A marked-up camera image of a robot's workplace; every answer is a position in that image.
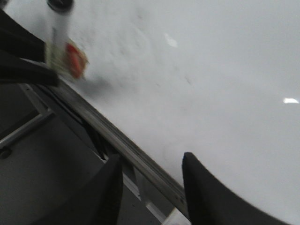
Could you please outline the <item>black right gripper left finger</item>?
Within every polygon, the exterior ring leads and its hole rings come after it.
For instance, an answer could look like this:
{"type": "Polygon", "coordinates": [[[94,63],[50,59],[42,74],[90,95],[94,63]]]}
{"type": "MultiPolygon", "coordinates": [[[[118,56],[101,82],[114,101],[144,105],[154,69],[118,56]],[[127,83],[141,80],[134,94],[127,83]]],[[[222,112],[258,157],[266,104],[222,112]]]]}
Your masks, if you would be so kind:
{"type": "Polygon", "coordinates": [[[98,173],[61,206],[33,225],[115,225],[123,194],[120,155],[114,154],[98,173]]]}

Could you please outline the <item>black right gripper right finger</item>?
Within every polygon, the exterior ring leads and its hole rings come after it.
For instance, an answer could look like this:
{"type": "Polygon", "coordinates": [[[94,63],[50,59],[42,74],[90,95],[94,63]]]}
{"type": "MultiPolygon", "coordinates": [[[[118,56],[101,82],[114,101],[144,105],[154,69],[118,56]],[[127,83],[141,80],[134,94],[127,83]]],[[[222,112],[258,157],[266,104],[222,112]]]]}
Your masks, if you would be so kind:
{"type": "Polygon", "coordinates": [[[209,171],[192,152],[182,159],[189,220],[193,225],[293,225],[295,179],[242,165],[209,171]]]}

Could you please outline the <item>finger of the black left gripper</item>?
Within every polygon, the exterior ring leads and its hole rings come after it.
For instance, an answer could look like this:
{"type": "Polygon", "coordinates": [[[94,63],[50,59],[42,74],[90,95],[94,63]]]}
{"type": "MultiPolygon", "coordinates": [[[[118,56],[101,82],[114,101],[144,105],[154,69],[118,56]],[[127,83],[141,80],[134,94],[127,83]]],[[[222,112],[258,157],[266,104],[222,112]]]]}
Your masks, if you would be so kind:
{"type": "Polygon", "coordinates": [[[58,75],[48,68],[12,55],[1,55],[0,82],[57,86],[59,79],[58,75]]]}
{"type": "Polygon", "coordinates": [[[45,43],[0,11],[0,49],[19,58],[45,62],[45,43]]]}

